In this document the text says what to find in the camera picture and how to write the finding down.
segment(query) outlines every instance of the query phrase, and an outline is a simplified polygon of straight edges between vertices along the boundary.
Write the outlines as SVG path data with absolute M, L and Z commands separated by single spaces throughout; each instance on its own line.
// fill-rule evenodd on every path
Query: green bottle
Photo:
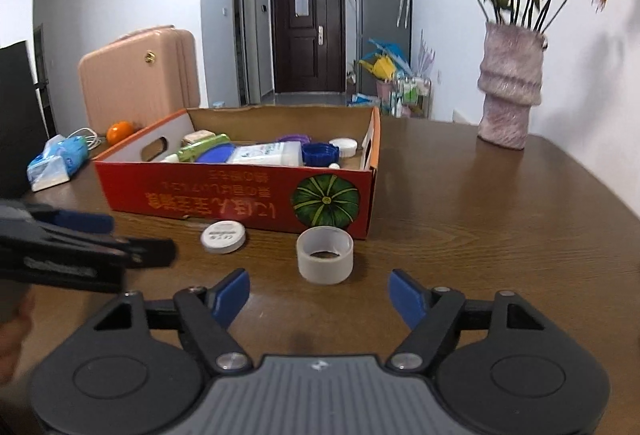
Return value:
M 168 155 L 163 162 L 194 162 L 200 155 L 208 152 L 211 148 L 226 142 L 231 142 L 226 134 L 210 136 L 180 148 L 176 154 Z

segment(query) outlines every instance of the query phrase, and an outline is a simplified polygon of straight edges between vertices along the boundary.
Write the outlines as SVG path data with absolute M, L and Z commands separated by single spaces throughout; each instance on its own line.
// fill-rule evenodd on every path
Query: pink ceramic vase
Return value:
M 540 104 L 543 35 L 516 25 L 488 22 L 478 88 L 486 95 L 478 125 L 485 141 L 522 150 L 529 132 L 529 111 Z

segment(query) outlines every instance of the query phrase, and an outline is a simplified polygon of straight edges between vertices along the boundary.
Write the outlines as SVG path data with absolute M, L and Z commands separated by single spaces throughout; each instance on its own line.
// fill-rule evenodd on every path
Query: cardboard box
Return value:
M 340 160 L 341 170 L 159 162 L 196 130 L 227 134 L 236 144 L 306 134 L 314 142 L 356 139 L 361 148 L 356 157 Z M 312 225 L 337 225 L 354 238 L 365 238 L 379 153 L 377 108 L 196 108 L 140 130 L 94 162 L 115 211 L 236 220 L 247 227 L 289 233 Z

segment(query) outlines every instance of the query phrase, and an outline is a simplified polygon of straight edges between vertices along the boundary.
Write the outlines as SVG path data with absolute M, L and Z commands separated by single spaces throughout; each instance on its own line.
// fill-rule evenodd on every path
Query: orange fruit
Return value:
M 127 139 L 134 132 L 135 129 L 131 123 L 128 121 L 121 121 L 112 125 L 107 131 L 107 142 L 110 146 L 113 146 L 114 144 L 118 144 L 120 141 Z

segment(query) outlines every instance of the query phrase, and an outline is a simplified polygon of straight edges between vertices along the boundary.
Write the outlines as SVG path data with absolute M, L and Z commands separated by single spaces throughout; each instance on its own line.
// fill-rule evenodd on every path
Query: floor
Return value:
M 344 92 L 283 92 L 282 94 L 266 94 L 262 98 L 263 105 L 337 105 L 346 104 Z

